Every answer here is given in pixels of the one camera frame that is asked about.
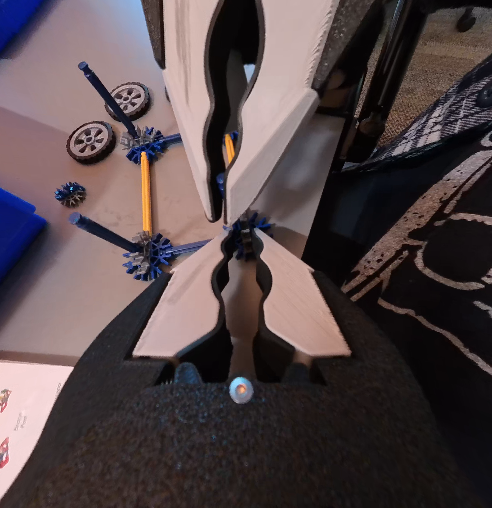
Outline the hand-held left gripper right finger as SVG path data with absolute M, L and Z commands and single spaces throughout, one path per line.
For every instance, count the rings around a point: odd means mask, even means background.
M 311 358 L 349 357 L 351 350 L 313 277 L 313 269 L 273 238 L 255 230 L 270 289 L 263 303 L 267 329 Z

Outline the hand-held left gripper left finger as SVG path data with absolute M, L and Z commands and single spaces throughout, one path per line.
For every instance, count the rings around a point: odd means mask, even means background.
M 233 232 L 224 230 L 178 264 L 133 350 L 133 357 L 181 359 L 224 320 Z

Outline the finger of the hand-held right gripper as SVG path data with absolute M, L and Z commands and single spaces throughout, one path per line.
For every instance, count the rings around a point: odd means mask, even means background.
M 217 221 L 205 136 L 213 110 L 206 82 L 206 57 L 213 16 L 222 1 L 163 1 L 165 67 L 163 79 L 208 221 Z
M 257 1 L 257 6 L 261 61 L 239 109 L 240 146 L 226 173 L 226 225 L 256 200 L 316 110 L 312 82 L 337 11 L 337 1 Z

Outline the blue yellow toy rod frame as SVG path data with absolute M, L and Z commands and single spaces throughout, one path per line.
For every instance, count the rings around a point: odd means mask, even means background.
M 112 116 L 118 119 L 126 128 L 126 132 L 121 136 L 120 144 L 127 152 L 127 159 L 140 167 L 142 231 L 129 241 L 79 213 L 72 214 L 70 222 L 78 228 L 127 251 L 123 254 L 123 257 L 127 260 L 123 267 L 135 280 L 144 282 L 154 280 L 162 274 L 162 265 L 170 266 L 170 259 L 197 251 L 210 242 L 210 240 L 201 240 L 173 246 L 170 240 L 161 233 L 156 235 L 153 233 L 150 163 L 156 161 L 158 155 L 162 155 L 169 146 L 182 143 L 181 135 L 164 136 L 160 130 L 153 127 L 140 128 L 136 126 L 121 110 L 109 90 L 89 65 L 82 61 L 78 64 L 78 68 L 105 101 L 105 105 Z M 236 252 L 237 259 L 248 260 L 254 257 L 250 233 L 255 228 L 272 237 L 272 234 L 269 233 L 271 224 L 267 222 L 265 217 L 259 219 L 257 212 L 251 216 L 246 213 L 232 226 L 224 226 L 225 230 L 233 232 L 235 242 L 233 252 Z

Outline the blue storage bin white label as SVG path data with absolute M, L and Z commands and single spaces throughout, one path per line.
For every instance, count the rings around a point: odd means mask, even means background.
M 34 205 L 0 187 L 0 284 L 46 223 Z

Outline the grey toy wheel black tyre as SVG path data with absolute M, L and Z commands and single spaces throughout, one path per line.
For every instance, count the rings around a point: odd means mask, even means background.
M 95 164 L 108 157 L 116 146 L 112 126 L 103 121 L 82 124 L 66 141 L 66 151 L 83 165 Z
M 149 89 L 140 82 L 120 84 L 110 94 L 131 121 L 143 117 L 151 107 Z

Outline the black metal desk leg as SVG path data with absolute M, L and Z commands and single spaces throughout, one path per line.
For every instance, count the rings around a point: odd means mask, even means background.
M 421 1 L 396 2 L 361 110 L 342 143 L 341 162 L 364 162 L 377 147 L 426 20 Z

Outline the black office chair base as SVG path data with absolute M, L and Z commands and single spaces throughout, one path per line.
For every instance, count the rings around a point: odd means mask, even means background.
M 473 7 L 467 7 L 464 13 L 459 17 L 456 24 L 456 29 L 459 33 L 467 32 L 474 26 L 476 17 L 473 14 L 473 11 Z

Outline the person in black shirt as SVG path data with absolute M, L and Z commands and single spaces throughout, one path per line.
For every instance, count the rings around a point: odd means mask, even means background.
M 393 141 L 364 162 L 347 162 L 345 171 L 418 153 L 492 123 L 492 53 L 423 111 Z

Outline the person's black printed t-shirt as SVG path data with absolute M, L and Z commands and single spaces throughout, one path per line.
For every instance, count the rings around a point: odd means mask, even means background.
M 492 507 L 492 122 L 328 177 L 302 259 L 396 345 Z

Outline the small blue grey toy connector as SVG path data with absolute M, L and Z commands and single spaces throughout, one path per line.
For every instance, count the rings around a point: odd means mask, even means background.
M 86 188 L 77 182 L 67 182 L 54 192 L 54 198 L 63 206 L 75 208 L 86 199 Z

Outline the toy instruction booklet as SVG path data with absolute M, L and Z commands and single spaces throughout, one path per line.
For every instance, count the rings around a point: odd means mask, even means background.
M 0 500 L 32 454 L 72 370 L 0 361 Z

